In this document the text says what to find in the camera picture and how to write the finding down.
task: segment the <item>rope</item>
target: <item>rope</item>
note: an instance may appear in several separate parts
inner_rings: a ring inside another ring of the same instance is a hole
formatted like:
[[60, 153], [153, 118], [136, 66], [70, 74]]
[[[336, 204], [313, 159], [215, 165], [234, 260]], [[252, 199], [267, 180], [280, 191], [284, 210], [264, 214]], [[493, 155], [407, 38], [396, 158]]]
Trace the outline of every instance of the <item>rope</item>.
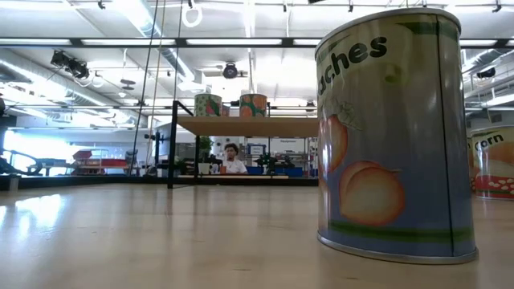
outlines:
[[[164, 7], [162, 9], [162, 21], [161, 21], [161, 27], [164, 27], [164, 22], [165, 22], [165, 19], [166, 19], [166, 2], [167, 0], [164, 0]], [[164, 37], [164, 34], [161, 33], [161, 40], [159, 42], [159, 48], [158, 50], [160, 51], [161, 48], [162, 48], [162, 38]], [[146, 162], [145, 162], [145, 167], [146, 167], [146, 171], [148, 172], [148, 163], [150, 161], [150, 157], [152, 156], [152, 134], [153, 134], [153, 112], [155, 112], [155, 102], [157, 100], [157, 80], [159, 79], [159, 71], [160, 71], [160, 68], [161, 68], [161, 53], [159, 53], [159, 56], [157, 57], [157, 74], [155, 75], [155, 86], [153, 87], [153, 104], [152, 104], [152, 113], [150, 114], [151, 115], [151, 119], [150, 119], [150, 137], [148, 138], [148, 146], [146, 148]]]
[[[155, 13], [153, 13], [153, 24], [152, 24], [152, 36], [150, 37], [150, 44], [153, 41], [153, 33], [155, 32], [155, 24], [157, 22], [157, 11], [155, 10]], [[146, 89], [146, 79], [148, 75], [148, 65], [150, 63], [150, 55], [152, 53], [152, 46], [148, 46], [148, 55], [146, 56], [146, 66], [145, 66], [145, 78], [143, 81], [143, 92], [141, 93], [141, 100], [139, 105], [139, 114], [137, 115], [137, 122], [136, 122], [136, 135], [134, 136], [134, 146], [133, 146], [133, 158], [132, 161], [130, 161], [130, 169], [128, 171], [128, 175], [132, 176], [132, 171], [134, 168], [134, 157], [136, 156], [136, 144], [137, 144], [137, 133], [139, 132], [139, 123], [141, 122], [141, 114], [143, 114], [143, 105], [145, 105], [145, 89]]]

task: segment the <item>white shirt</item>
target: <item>white shirt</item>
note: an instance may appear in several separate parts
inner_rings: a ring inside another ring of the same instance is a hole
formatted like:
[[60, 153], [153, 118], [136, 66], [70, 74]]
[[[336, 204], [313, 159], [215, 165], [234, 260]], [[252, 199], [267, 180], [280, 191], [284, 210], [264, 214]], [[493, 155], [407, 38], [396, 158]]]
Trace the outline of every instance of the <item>white shirt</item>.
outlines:
[[223, 166], [226, 167], [226, 173], [246, 173], [247, 167], [240, 160], [223, 161]]

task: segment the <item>shelf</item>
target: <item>shelf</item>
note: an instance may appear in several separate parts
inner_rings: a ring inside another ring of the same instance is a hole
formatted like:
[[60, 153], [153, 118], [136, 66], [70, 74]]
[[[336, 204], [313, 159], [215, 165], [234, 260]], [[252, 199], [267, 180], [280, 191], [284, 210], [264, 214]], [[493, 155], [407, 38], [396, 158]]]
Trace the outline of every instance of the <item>shelf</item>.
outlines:
[[177, 123], [197, 136], [318, 136], [315, 118], [179, 116]]

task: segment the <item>small can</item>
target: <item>small can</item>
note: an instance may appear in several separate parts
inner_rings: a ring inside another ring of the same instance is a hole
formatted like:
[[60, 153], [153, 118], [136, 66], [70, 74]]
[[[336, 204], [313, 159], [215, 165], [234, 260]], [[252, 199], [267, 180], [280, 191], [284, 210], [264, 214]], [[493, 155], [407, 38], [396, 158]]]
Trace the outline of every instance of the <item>small can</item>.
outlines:
[[239, 116], [266, 116], [266, 106], [267, 96], [253, 93], [242, 95], [239, 99]]
[[404, 263], [475, 258], [459, 33], [452, 14], [411, 8], [321, 40], [324, 244]]
[[221, 116], [222, 97], [209, 93], [194, 97], [194, 116]]
[[514, 200], [514, 127], [471, 132], [477, 197]]
[[230, 116], [230, 107], [222, 105], [222, 116]]

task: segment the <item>person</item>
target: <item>person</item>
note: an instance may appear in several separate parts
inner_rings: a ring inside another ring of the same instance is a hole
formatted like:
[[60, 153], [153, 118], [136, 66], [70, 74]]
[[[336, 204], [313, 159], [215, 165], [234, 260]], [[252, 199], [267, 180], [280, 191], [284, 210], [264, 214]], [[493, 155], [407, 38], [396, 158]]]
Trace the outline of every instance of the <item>person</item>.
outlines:
[[247, 167], [237, 159], [238, 153], [239, 149], [236, 144], [225, 145], [226, 159], [223, 161], [223, 166], [226, 167], [226, 173], [248, 173]]

